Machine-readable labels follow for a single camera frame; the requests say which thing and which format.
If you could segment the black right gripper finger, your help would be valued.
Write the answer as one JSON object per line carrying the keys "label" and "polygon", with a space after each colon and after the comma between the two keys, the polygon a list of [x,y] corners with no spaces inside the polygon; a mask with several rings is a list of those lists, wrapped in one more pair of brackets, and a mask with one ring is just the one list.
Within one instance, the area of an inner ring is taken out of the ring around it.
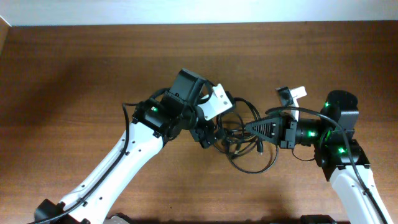
{"label": "black right gripper finger", "polygon": [[278,146],[279,145],[279,131],[271,131],[268,133],[261,133],[259,131],[255,131],[255,130],[249,130],[248,132],[257,136],[258,138],[262,139],[263,141],[267,141],[273,145]]}
{"label": "black right gripper finger", "polygon": [[246,131],[276,131],[282,123],[281,116],[266,116],[260,120],[251,121],[245,125]]}

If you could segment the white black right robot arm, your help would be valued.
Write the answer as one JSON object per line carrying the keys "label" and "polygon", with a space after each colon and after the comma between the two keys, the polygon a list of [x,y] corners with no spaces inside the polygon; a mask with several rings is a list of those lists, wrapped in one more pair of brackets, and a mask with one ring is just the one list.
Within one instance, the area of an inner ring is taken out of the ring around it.
{"label": "white black right robot arm", "polygon": [[278,148],[313,146],[314,158],[342,202],[351,223],[392,223],[362,147],[354,139],[358,99],[344,90],[329,92],[321,111],[299,107],[304,87],[277,89],[281,106],[245,126]]}

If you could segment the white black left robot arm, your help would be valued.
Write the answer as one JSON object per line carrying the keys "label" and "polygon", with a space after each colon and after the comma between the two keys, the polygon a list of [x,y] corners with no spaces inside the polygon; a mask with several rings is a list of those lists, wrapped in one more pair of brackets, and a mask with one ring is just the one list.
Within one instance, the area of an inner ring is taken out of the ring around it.
{"label": "white black left robot arm", "polygon": [[59,203],[45,199],[35,223],[103,223],[113,204],[139,170],[181,131],[189,130],[206,148],[217,140],[212,119],[234,106],[221,84],[181,69],[172,86],[132,104],[126,130],[93,172]]}

